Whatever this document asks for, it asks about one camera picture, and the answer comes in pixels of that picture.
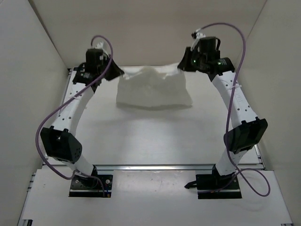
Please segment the white pleated skirt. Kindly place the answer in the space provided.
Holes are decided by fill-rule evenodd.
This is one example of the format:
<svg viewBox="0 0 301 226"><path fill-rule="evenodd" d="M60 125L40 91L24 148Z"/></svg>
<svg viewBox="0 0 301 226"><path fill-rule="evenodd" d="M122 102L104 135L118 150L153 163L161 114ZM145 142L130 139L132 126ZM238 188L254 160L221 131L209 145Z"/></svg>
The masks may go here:
<svg viewBox="0 0 301 226"><path fill-rule="evenodd" d="M177 64L124 67L119 77L116 104L145 110L190 108L185 73Z"/></svg>

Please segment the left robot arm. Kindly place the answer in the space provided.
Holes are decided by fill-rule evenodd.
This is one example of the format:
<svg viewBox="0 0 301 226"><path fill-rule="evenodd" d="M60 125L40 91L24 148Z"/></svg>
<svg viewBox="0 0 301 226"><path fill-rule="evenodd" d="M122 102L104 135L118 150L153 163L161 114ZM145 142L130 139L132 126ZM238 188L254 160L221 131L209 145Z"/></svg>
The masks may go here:
<svg viewBox="0 0 301 226"><path fill-rule="evenodd" d="M158 70L143 66L135 72L122 70L103 47L89 48L86 60L74 71L66 101L49 127L40 126L38 134L45 155L68 166L87 187L98 183L96 166L83 155L76 138L77 127L88 102L103 80L117 79L116 107L127 110L165 111L192 107L184 71L171 64Z"/></svg>

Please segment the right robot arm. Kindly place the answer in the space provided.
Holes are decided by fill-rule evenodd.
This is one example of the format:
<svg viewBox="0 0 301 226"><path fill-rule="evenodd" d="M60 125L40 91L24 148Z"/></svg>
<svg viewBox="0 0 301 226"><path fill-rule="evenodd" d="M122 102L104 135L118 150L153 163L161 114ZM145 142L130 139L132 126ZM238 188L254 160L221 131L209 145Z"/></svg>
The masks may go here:
<svg viewBox="0 0 301 226"><path fill-rule="evenodd" d="M190 62L198 71L206 73L219 91L230 114L227 122L232 124L232 129L224 135L226 149L211 176L211 184L220 189L235 173L235 166L242 157L259 143L268 123L250 107L235 77L237 70L231 60L220 57L220 39L199 32L193 35L193 39Z"/></svg>

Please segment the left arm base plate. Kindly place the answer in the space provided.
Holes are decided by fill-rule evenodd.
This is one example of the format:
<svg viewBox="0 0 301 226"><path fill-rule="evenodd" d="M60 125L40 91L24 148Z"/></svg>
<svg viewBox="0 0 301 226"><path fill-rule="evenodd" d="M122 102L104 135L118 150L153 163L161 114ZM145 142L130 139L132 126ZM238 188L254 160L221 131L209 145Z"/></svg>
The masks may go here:
<svg viewBox="0 0 301 226"><path fill-rule="evenodd" d="M69 197L111 198L113 175L94 174L96 178L75 175L71 180Z"/></svg>

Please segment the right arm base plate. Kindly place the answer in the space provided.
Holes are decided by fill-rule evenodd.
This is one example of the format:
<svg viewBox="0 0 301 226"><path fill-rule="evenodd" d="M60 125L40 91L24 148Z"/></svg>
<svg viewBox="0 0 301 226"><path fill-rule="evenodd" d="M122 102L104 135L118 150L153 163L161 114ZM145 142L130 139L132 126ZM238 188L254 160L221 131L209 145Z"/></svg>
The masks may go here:
<svg viewBox="0 0 301 226"><path fill-rule="evenodd" d="M187 183L186 189L197 188L198 199L241 199L237 177L217 180L212 174L197 174L196 180Z"/></svg>

